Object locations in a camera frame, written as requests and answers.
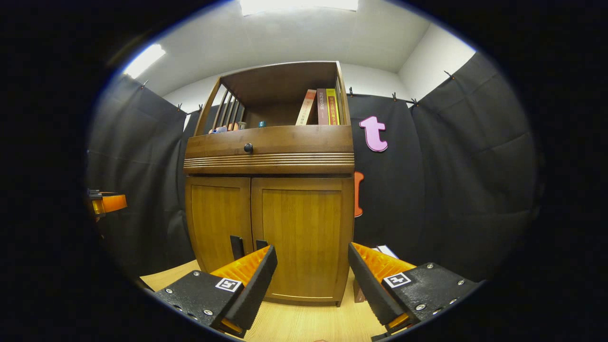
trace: book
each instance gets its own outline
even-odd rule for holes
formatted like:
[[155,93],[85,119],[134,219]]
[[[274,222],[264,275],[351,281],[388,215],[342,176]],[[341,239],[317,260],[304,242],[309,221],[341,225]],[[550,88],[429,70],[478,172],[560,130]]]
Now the book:
[[309,89],[306,92],[306,96],[304,97],[304,102],[302,103],[302,107],[300,108],[300,114],[298,115],[298,119],[295,122],[296,126],[299,125],[308,125],[308,122],[311,119],[311,112],[316,109],[316,94],[317,91],[314,89]]
[[338,100],[335,89],[326,89],[327,94],[327,112],[330,120],[330,125],[340,124],[340,114],[338,112]]
[[319,117],[319,125],[330,124],[327,116],[327,94],[323,88],[317,89],[317,116]]
[[[392,256],[395,259],[399,259],[395,255],[395,253],[393,253],[393,251],[391,251],[386,245],[377,246],[376,248],[372,248],[372,249],[375,251],[379,251],[380,253],[386,254],[388,256]],[[364,302],[367,300],[367,298],[365,298],[365,295],[363,294],[363,291],[359,287],[359,283],[357,282],[357,279],[355,279],[353,282],[353,293],[354,293],[354,302],[355,303],[361,303],[361,302]]]

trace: black fabric backdrop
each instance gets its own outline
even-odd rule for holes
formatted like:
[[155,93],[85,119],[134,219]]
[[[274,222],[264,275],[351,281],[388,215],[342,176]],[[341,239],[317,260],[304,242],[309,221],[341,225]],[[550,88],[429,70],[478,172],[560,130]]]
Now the black fabric backdrop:
[[140,87],[121,77],[100,97],[90,130],[86,182],[90,189],[126,195],[127,208],[107,213],[98,226],[107,249],[130,277],[195,258],[180,176],[185,113]]
[[[365,176],[354,241],[479,281],[530,222],[537,154],[523,108],[485,58],[475,54],[453,76],[409,110],[402,100],[348,98],[355,170]],[[371,115],[386,126],[381,153],[359,127]]]

